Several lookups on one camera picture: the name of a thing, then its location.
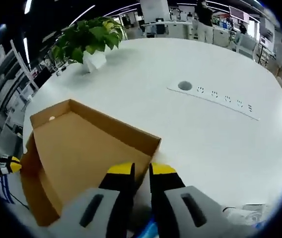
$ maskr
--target power outlet strip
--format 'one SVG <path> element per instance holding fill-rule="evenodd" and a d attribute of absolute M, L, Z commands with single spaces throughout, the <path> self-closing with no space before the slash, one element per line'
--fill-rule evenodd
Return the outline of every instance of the power outlet strip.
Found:
<path fill-rule="evenodd" d="M 226 95 L 217 91 L 216 89 L 207 89 L 202 85 L 194 85 L 187 81 L 175 82 L 167 88 L 175 92 L 184 93 L 210 101 L 212 103 L 217 103 L 228 109 L 242 113 L 243 115 L 246 115 L 254 120 L 259 120 L 253 105 L 243 102 L 240 99 L 232 98 L 230 95 Z"/>

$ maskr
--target cable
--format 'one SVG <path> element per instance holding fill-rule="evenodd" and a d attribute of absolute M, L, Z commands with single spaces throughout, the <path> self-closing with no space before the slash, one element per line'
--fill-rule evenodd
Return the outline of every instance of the cable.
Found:
<path fill-rule="evenodd" d="M 6 191 L 6 195 L 7 195 L 7 199 L 9 200 L 10 203 L 14 204 L 11 196 L 10 196 L 10 190 L 8 189 L 8 181 L 7 181 L 7 175 L 2 176 L 3 180 L 4 180 L 4 188 Z"/>
<path fill-rule="evenodd" d="M 9 192 L 10 195 L 15 198 L 15 200 L 17 200 L 22 206 L 26 207 L 27 210 L 30 210 L 28 206 L 26 206 L 24 203 L 22 203 L 20 200 L 18 200 L 11 192 Z"/>
<path fill-rule="evenodd" d="M 9 203 L 9 200 L 7 198 L 7 194 L 5 192 L 3 177 L 0 177 L 0 183 L 1 183 L 1 189 L 2 189 L 2 193 L 3 193 L 4 199 L 5 199 L 5 201 L 7 201 Z"/>

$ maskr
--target dark shirt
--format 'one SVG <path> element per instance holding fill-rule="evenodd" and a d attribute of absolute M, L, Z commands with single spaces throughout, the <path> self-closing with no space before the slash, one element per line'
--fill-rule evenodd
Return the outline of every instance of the dark shirt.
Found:
<path fill-rule="evenodd" d="M 202 24 L 212 26 L 212 10 L 206 7 L 197 7 L 196 13 Z"/>

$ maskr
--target white pants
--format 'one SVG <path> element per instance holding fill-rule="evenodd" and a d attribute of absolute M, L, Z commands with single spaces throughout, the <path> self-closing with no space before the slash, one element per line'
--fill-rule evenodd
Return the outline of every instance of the white pants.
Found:
<path fill-rule="evenodd" d="M 197 35 L 199 37 L 199 41 L 212 44 L 212 39 L 214 35 L 213 27 L 206 26 L 205 24 L 199 22 L 197 26 Z"/>

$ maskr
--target ceiling light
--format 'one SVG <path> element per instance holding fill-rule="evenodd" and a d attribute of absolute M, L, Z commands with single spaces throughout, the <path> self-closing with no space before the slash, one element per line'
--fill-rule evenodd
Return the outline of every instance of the ceiling light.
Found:
<path fill-rule="evenodd" d="M 6 29 L 6 24 L 1 24 L 0 25 L 0 31 L 3 31 L 3 30 L 5 30 Z"/>
<path fill-rule="evenodd" d="M 108 15 L 110 15 L 110 14 L 116 12 L 116 11 L 120 11 L 120 10 L 125 9 L 125 8 L 128 8 L 128 7 L 130 7 L 130 6 L 135 6 L 135 5 L 139 5 L 139 4 L 140 4 L 140 3 L 138 2 L 138 3 L 135 3 L 135 4 L 129 5 L 129 6 L 122 7 L 122 8 L 120 8 L 120 9 L 117 9 L 117 10 L 115 10 L 115 11 L 112 11 L 112 12 L 110 12 L 110 13 L 104 15 L 104 16 L 108 16 Z"/>
<path fill-rule="evenodd" d="M 221 4 L 221 3 L 218 3 L 218 2 L 215 2 L 215 1 L 206 1 L 206 2 L 209 2 L 209 3 L 214 3 L 214 4 L 221 5 L 221 6 L 226 6 L 226 7 L 229 7 L 228 5 Z"/>
<path fill-rule="evenodd" d="M 90 8 L 88 8 L 86 11 L 84 11 L 81 15 L 79 15 L 79 17 L 77 17 L 74 21 L 72 21 L 72 23 L 69 25 L 73 25 L 78 19 L 80 19 L 86 12 L 88 12 L 89 10 L 93 9 L 96 5 L 91 6 Z"/>
<path fill-rule="evenodd" d="M 208 7 L 212 8 L 212 9 L 216 9 L 216 10 L 219 10 L 219 11 L 223 11 L 223 12 L 229 13 L 229 11 L 226 11 L 226 10 L 223 10 L 223 9 L 220 9 L 220 8 L 217 8 L 217 7 L 213 7 L 213 6 L 208 6 Z"/>
<path fill-rule="evenodd" d="M 135 10 L 136 10 L 136 8 L 135 8 L 135 9 L 128 10 L 128 11 L 121 12 L 121 13 L 119 13 L 118 15 L 122 15 L 122 14 L 124 14 L 124 13 L 129 12 L 129 11 L 135 11 Z"/>
<path fill-rule="evenodd" d="M 24 14 L 28 14 L 28 12 L 31 9 L 31 4 L 32 4 L 32 0 L 27 0 L 26 5 L 25 5 Z"/>
<path fill-rule="evenodd" d="M 179 5 L 191 5 L 191 6 L 197 6 L 197 4 L 193 3 L 178 3 Z"/>
<path fill-rule="evenodd" d="M 258 3 L 260 6 L 262 6 L 262 4 L 260 2 L 258 2 L 257 0 L 254 0 L 256 3 Z"/>
<path fill-rule="evenodd" d="M 25 49 L 25 54 L 26 54 L 26 60 L 27 60 L 27 63 L 30 64 L 30 58 L 28 56 L 27 38 L 23 39 L 23 43 L 24 43 L 24 49 Z"/>

